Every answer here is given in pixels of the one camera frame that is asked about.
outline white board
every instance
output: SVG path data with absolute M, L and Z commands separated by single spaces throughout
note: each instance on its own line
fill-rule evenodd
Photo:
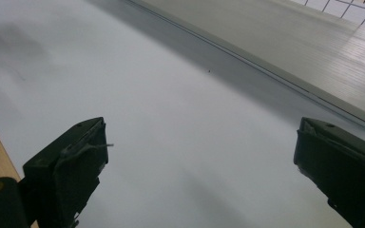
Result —
M 365 125 L 365 27 L 288 1 L 132 0 Z

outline white floor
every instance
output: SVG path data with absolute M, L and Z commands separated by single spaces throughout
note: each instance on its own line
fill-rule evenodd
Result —
M 104 116 L 78 227 L 350 227 L 302 176 L 301 117 L 365 129 L 122 0 L 0 0 L 0 139 L 16 169 Z

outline white panel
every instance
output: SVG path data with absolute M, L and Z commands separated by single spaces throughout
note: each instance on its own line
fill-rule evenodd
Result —
M 133 0 L 365 122 L 365 27 L 274 0 Z

